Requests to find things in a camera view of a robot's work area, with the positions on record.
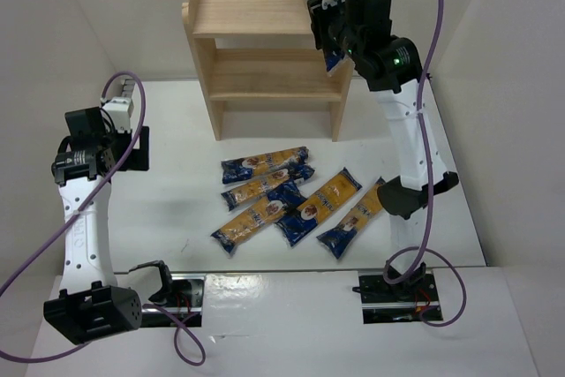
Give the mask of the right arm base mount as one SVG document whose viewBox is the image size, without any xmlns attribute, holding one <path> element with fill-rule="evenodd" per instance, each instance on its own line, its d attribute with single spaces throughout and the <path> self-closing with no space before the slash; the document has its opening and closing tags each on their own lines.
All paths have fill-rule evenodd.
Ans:
<svg viewBox="0 0 565 377">
<path fill-rule="evenodd" d="M 439 294 L 431 272 L 412 285 L 390 286 L 381 272 L 360 272 L 352 289 L 359 295 L 365 324 L 443 321 Z"/>
</svg>

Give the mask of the wooden three-tier shelf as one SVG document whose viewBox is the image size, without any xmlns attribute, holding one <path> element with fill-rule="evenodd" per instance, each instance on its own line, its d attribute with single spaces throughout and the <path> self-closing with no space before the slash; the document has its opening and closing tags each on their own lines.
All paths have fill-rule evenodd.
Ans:
<svg viewBox="0 0 565 377">
<path fill-rule="evenodd" d="M 327 73 L 302 0 L 185 0 L 185 34 L 216 139 L 236 102 L 318 103 L 338 140 L 352 65 Z"/>
</svg>

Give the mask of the middle spaghetti bag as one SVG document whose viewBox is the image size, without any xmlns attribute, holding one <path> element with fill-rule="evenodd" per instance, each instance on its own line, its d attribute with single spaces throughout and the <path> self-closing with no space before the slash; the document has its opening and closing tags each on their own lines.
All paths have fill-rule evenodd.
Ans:
<svg viewBox="0 0 565 377">
<path fill-rule="evenodd" d="M 348 169 L 343 168 L 275 224 L 282 231 L 289 246 L 293 247 L 339 210 L 361 188 L 362 185 Z"/>
</svg>

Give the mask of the front left spaghetti bag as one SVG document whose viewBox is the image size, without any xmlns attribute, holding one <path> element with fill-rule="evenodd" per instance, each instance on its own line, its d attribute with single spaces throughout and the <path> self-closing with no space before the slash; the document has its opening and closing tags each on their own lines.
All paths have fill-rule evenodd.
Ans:
<svg viewBox="0 0 565 377">
<path fill-rule="evenodd" d="M 236 248 L 264 227 L 277 222 L 304 203 L 306 197 L 294 181 L 287 181 L 267 193 L 219 230 L 211 234 L 222 249 L 232 255 Z"/>
</svg>

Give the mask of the far right spaghetti bag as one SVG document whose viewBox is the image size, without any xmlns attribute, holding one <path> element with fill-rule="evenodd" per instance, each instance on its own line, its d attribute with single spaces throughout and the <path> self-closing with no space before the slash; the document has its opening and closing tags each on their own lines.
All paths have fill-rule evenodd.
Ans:
<svg viewBox="0 0 565 377">
<path fill-rule="evenodd" d="M 343 257 L 356 235 L 383 210 L 378 197 L 378 189 L 385 183 L 385 179 L 379 177 L 375 184 L 334 228 L 323 232 L 317 237 L 318 241 L 329 250 L 336 260 L 340 260 Z"/>
</svg>

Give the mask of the top spaghetti bag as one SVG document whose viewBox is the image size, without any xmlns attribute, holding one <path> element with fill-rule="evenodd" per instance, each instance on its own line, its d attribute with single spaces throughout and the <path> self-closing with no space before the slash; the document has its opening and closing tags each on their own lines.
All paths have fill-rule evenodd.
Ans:
<svg viewBox="0 0 565 377">
<path fill-rule="evenodd" d="M 222 183 L 228 185 L 251 180 L 295 164 L 305 163 L 308 157 L 309 149 L 307 147 L 293 147 L 222 161 Z"/>
</svg>

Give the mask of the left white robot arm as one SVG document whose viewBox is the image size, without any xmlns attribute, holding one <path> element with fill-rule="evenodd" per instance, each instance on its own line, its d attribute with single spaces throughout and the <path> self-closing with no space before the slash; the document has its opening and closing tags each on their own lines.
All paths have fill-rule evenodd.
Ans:
<svg viewBox="0 0 565 377">
<path fill-rule="evenodd" d="M 69 134 L 51 165 L 64 208 L 64 272 L 59 295 L 43 305 L 44 319 L 75 345 L 136 330 L 142 303 L 132 288 L 119 286 L 109 251 L 109 198 L 105 181 L 111 168 L 149 168 L 149 129 L 142 127 L 139 147 L 130 148 L 132 101 L 65 114 Z"/>
</svg>

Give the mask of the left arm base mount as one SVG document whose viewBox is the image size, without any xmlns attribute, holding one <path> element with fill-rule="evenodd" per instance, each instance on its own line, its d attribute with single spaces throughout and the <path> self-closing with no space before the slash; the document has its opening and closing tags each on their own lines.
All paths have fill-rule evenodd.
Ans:
<svg viewBox="0 0 565 377">
<path fill-rule="evenodd" d="M 156 270 L 140 270 L 128 275 L 117 275 L 121 287 L 134 289 L 141 304 L 153 304 L 149 298 L 162 288 Z M 157 305 L 166 309 L 188 328 L 202 326 L 205 276 L 198 274 L 172 274 L 172 288 Z M 176 324 L 153 306 L 142 309 L 142 328 L 174 328 Z"/>
</svg>

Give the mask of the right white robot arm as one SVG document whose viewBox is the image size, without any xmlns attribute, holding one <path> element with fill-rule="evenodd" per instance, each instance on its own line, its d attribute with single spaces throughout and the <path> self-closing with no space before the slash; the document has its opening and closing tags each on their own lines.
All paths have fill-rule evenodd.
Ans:
<svg viewBox="0 0 565 377">
<path fill-rule="evenodd" d="M 383 279 L 408 290 L 423 279 L 423 257 L 430 238 L 433 201 L 455 187 L 458 175 L 447 169 L 436 149 L 423 101 L 426 71 L 418 49 L 392 33 L 392 0 L 311 0 L 308 10 L 317 49 L 331 65 L 349 58 L 384 111 L 397 149 L 400 174 L 378 191 L 388 212 L 395 257 L 414 259 L 395 266 L 388 260 Z"/>
</svg>

